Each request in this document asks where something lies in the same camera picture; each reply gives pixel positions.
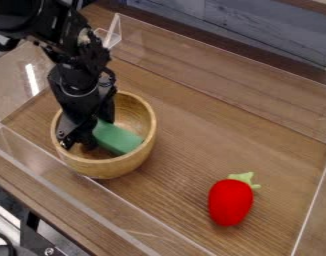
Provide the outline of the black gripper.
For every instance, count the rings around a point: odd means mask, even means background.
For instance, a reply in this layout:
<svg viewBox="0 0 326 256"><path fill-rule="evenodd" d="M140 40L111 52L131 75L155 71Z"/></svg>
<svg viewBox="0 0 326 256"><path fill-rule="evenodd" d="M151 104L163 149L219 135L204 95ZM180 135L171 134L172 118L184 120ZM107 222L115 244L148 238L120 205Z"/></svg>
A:
<svg viewBox="0 0 326 256"><path fill-rule="evenodd" d="M85 69L56 64L48 82L63 111L55 130L57 142L65 150L81 144L89 151L97 146L92 135L97 119L115 122L115 72L105 66L89 73Z"/></svg>

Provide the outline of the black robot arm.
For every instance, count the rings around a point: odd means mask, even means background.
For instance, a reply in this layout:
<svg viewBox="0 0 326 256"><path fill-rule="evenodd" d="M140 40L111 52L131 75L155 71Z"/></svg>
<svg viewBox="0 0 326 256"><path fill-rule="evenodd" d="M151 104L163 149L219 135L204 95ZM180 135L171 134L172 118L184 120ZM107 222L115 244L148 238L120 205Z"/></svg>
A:
<svg viewBox="0 0 326 256"><path fill-rule="evenodd" d="M116 75L107 64L103 46L75 2L63 0L0 0L0 51L11 51L20 41L39 46L53 62L48 84L61 107L55 128L59 145L97 146L92 130L97 121L115 120Z"/></svg>

